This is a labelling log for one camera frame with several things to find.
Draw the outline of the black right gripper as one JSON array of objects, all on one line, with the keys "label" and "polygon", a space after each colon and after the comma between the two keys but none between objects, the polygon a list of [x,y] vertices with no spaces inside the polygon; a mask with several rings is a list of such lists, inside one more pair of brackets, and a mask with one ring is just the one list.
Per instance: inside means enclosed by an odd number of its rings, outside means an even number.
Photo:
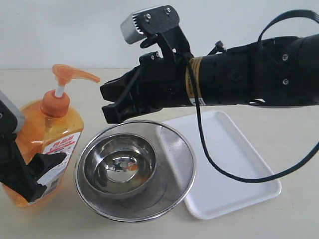
[{"label": "black right gripper", "polygon": [[[190,107],[185,84],[186,60],[193,58],[191,53],[176,53],[176,62],[153,63],[135,67],[119,78],[100,86],[102,98],[115,103],[102,106],[108,124],[118,124],[130,118],[160,111],[163,108]],[[134,75],[124,97],[120,97]]]}]

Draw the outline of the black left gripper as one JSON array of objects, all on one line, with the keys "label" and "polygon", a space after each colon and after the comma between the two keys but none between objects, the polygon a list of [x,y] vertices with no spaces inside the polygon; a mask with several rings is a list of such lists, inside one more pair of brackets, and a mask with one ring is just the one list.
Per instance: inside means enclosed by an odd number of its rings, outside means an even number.
[{"label": "black left gripper", "polygon": [[0,135],[0,182],[18,193],[27,202],[39,199],[47,189],[37,181],[54,167],[61,164],[67,154],[37,153],[26,164],[16,144],[16,134]]}]

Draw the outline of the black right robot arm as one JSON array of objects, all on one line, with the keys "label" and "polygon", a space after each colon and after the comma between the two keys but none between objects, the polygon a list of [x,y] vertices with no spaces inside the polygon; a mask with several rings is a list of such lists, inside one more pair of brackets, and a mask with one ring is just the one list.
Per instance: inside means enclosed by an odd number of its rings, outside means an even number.
[{"label": "black right robot arm", "polygon": [[169,62],[155,53],[100,87],[108,123],[164,108],[225,105],[288,108],[319,103],[319,37],[283,36],[220,54]]}]

